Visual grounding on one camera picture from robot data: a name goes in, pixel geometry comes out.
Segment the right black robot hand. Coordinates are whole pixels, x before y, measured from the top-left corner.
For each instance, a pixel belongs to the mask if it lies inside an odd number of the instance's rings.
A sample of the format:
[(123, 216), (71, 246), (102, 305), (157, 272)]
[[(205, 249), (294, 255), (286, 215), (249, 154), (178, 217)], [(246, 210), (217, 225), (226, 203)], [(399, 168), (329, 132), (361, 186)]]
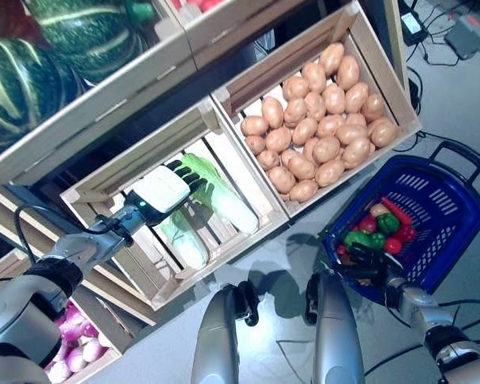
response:
[(396, 278), (404, 278), (402, 264), (385, 250), (373, 250), (358, 242), (351, 244), (348, 263), (334, 267), (342, 277), (369, 280), (373, 286), (386, 286)]

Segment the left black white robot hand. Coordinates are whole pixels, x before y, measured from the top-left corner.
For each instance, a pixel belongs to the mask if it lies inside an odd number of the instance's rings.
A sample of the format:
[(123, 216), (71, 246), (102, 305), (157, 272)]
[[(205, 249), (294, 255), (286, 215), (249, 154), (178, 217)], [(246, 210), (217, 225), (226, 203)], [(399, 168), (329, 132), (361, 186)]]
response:
[(156, 226), (181, 208), (208, 181), (182, 160), (161, 164), (137, 180), (126, 194), (124, 206), (132, 206), (147, 226)]

